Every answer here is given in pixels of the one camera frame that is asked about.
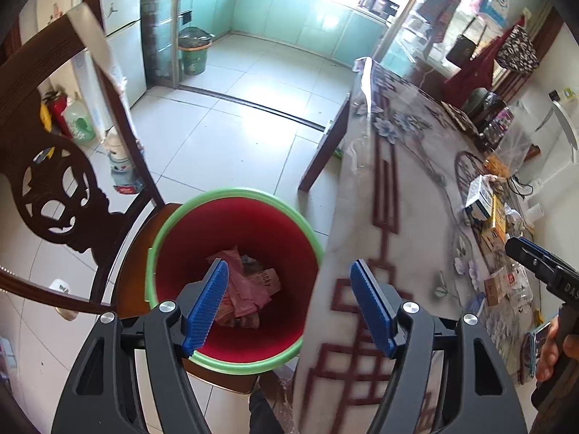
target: glass panel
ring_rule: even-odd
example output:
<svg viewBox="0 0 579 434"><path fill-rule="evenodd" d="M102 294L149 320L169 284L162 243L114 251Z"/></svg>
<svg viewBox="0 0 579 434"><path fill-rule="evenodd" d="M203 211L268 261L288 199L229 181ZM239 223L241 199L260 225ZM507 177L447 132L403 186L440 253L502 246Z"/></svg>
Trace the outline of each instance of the glass panel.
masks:
<svg viewBox="0 0 579 434"><path fill-rule="evenodd" d="M147 81L173 85L173 0L141 0L143 59Z"/></svg>
<svg viewBox="0 0 579 434"><path fill-rule="evenodd" d="M427 0L417 0L394 42L381 60L384 67L417 85L424 83L431 73L433 73L433 78L442 83L460 70L446 57L457 37L465 30L473 17L477 16L479 12L477 1L480 0L461 0L451 17L442 42L435 44L428 43L432 32L431 26L419 14L419 9L425 1ZM548 0L508 0L508 12L503 27L490 18L476 17L468 30L464 32L464 35L474 43L482 37L474 56L495 37L502 35L506 29L515 24L523 13L528 17L527 31L531 35L534 34L542 24L549 7ZM496 70L495 79L503 72L502 69Z"/></svg>

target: chair backrest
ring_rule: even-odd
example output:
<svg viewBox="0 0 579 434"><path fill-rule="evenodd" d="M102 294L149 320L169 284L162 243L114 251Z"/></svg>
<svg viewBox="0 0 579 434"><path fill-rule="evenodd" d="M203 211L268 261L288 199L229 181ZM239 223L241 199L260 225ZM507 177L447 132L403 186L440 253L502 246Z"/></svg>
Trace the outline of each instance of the chair backrest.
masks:
<svg viewBox="0 0 579 434"><path fill-rule="evenodd" d="M102 27L100 0L83 1ZM44 129L39 118L41 97L37 86L84 49L65 14L0 66L0 174L8 178L16 208L33 233L81 253L92 250L98 268L90 297L74 297L37 286L1 266L0 288L63 309L101 313L115 306L103 304L102 298L109 273L132 225L150 200L155 203L153 213L164 203L141 156L122 101L98 67L97 75L114 124L145 186L126 213L109 213L109 200L98 188L91 163L82 150L68 138ZM54 149L50 157L34 162L40 152L50 148ZM29 169L31 179L23 184ZM63 188L67 170L77 183L71 196ZM50 201L64 207L59 218L42 214Z"/></svg>

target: hanging clothes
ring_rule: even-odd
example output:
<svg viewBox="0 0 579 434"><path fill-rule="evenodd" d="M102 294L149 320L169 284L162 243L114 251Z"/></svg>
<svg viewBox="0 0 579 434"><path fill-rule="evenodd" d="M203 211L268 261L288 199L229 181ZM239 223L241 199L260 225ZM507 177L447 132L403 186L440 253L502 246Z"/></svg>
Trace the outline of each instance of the hanging clothes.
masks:
<svg viewBox="0 0 579 434"><path fill-rule="evenodd" d="M525 19L520 18L516 24L524 25ZM445 103L460 109L474 89L493 88L494 58L515 26L494 39L477 57L465 63L461 71L444 83L442 100Z"/></svg>
<svg viewBox="0 0 579 434"><path fill-rule="evenodd" d="M430 24L428 44L441 43L461 0L426 0L416 11Z"/></svg>

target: person's leg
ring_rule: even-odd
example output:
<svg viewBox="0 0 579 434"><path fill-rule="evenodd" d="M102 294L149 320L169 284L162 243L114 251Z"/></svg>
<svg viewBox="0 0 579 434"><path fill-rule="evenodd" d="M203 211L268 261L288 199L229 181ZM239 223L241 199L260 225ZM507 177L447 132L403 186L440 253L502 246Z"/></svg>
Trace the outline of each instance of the person's leg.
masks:
<svg viewBox="0 0 579 434"><path fill-rule="evenodd" d="M250 396L250 434L284 434L261 389Z"/></svg>

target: green bucket rim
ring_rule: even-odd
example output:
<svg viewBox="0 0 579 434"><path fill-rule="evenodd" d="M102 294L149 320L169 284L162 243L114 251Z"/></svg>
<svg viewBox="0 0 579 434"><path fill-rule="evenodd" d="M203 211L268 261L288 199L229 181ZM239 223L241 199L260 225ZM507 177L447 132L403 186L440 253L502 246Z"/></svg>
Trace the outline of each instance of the green bucket rim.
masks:
<svg viewBox="0 0 579 434"><path fill-rule="evenodd" d="M316 259L318 261L318 266L321 265L322 258L324 256L324 251L316 237L316 233L308 223L308 221L293 207L286 204L281 199L271 195L267 192L258 191L256 189L244 188L244 187L234 187L234 188L223 188L216 189L212 191L204 192L199 194L182 206L180 206L175 212L173 212L169 218L165 221L163 226L160 228L153 246L149 248L147 255L147 270L145 273L145 301L149 303L149 306L154 309L159 304L157 299L157 290L155 288L155 269L157 265L157 256L159 255L160 248L163 241L169 231L183 218L190 210L193 210L203 204L214 201L216 199L224 199L228 197L246 197L248 199L254 199L261 201L263 203L269 204L275 207L280 212L283 212L293 222L299 227L302 233L306 236L310 242ZM195 364L200 365L209 370L216 372L221 372L230 375L251 375L266 372L276 367L282 366L286 362L293 359L302 348L303 336L293 343L290 347L283 350L279 354L272 356L268 359L263 359L262 361L255 362L225 362L219 361L201 354L199 351L193 352L189 360L195 362Z"/></svg>

